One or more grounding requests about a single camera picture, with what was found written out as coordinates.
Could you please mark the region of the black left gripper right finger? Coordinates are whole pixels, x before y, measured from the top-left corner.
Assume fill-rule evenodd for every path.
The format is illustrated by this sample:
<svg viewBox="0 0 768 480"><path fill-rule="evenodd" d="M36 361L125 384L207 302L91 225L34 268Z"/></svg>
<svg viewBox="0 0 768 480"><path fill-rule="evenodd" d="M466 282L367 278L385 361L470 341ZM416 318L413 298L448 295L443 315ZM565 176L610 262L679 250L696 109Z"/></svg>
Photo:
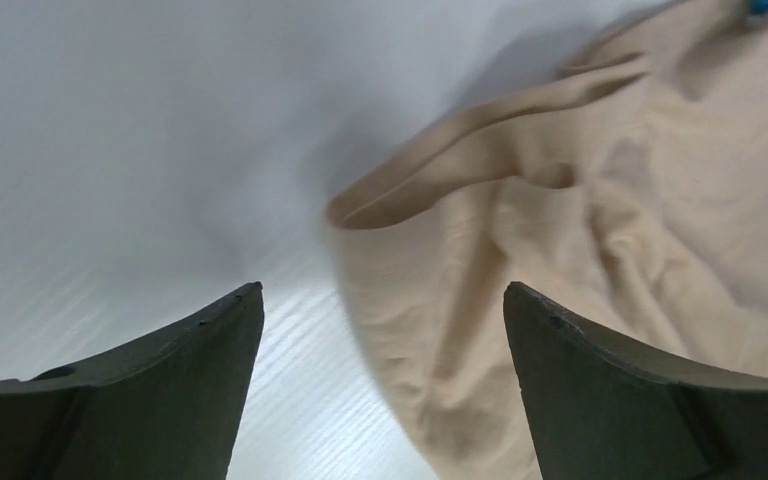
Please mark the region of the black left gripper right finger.
<svg viewBox="0 0 768 480"><path fill-rule="evenodd" d="M504 323L546 479L768 479L768 378L657 349L514 282Z"/></svg>

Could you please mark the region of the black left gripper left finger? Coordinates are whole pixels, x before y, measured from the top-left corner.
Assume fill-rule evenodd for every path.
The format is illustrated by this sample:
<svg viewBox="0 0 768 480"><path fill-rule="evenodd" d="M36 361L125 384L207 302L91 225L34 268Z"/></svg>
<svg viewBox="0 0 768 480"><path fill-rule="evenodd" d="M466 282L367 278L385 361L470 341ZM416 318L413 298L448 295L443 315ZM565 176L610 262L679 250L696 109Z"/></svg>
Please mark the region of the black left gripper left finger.
<svg viewBox="0 0 768 480"><path fill-rule="evenodd" d="M223 479L264 328L243 285L118 347L0 381L0 479Z"/></svg>

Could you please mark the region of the beige t shirt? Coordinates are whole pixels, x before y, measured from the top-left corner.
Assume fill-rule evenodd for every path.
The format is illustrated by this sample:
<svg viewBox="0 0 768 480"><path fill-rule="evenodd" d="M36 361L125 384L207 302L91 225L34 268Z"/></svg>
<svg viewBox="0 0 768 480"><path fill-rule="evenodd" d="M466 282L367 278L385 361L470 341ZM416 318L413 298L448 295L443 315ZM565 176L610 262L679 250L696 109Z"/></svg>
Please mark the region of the beige t shirt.
<svg viewBox="0 0 768 480"><path fill-rule="evenodd" d="M768 13L682 1L609 32L325 213L372 376L441 479L540 477L502 314L514 281L768 377Z"/></svg>

